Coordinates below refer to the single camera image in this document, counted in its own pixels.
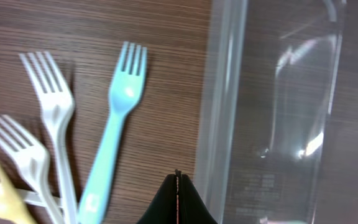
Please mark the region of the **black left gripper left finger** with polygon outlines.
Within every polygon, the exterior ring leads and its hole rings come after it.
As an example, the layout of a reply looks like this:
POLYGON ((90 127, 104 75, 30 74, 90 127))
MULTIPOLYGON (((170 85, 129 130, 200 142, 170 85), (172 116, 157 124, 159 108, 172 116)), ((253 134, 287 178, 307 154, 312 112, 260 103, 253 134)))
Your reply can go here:
POLYGON ((177 179, 169 174, 137 224, 177 223, 177 179))

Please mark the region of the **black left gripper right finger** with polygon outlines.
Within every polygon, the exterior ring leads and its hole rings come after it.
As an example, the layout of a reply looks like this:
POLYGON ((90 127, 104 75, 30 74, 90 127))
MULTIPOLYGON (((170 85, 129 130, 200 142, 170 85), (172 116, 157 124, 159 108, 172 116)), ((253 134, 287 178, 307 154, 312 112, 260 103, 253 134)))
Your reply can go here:
POLYGON ((177 171, 177 221, 182 224, 217 224, 188 175, 177 171))

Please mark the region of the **light blue plastic fork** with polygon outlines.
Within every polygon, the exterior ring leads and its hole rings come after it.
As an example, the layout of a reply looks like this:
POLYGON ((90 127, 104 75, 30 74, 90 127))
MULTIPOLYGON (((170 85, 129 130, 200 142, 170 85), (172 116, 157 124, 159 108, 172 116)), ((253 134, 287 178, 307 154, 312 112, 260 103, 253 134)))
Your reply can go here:
POLYGON ((81 224, 104 220, 124 123, 142 98, 146 73, 147 47, 125 41, 109 87, 109 116, 78 207, 81 224))

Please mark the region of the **white plastic fork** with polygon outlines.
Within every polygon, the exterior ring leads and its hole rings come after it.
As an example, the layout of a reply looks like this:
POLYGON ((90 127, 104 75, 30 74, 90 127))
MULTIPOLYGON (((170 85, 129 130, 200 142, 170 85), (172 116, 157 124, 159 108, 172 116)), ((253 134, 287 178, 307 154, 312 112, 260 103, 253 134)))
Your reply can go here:
POLYGON ((16 191, 22 197, 24 202, 29 205, 35 205, 38 207, 47 206, 34 191, 24 189, 16 189, 16 191))
POLYGON ((20 53, 19 58, 39 99, 42 122, 55 153, 58 186, 66 223, 77 223, 77 198, 66 147, 75 101, 68 83, 48 51, 20 53))
POLYGON ((0 116, 0 148, 13 160, 22 179, 44 203, 53 223, 64 223, 48 184, 50 154, 30 131, 10 116, 0 116))

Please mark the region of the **yellow plastic fork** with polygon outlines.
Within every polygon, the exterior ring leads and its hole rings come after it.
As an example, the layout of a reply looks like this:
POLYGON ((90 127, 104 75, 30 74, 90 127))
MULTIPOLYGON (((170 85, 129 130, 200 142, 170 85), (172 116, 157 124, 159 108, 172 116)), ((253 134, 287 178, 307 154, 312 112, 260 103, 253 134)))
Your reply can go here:
POLYGON ((0 164, 0 219, 15 224, 36 224, 24 200, 0 164))

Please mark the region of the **clear left plastic container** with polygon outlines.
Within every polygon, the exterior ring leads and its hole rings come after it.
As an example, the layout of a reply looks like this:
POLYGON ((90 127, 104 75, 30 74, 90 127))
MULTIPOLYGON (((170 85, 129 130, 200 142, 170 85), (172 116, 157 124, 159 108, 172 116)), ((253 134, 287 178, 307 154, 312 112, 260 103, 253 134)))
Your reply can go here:
POLYGON ((213 1, 193 182, 218 223, 314 223, 345 8, 213 1))

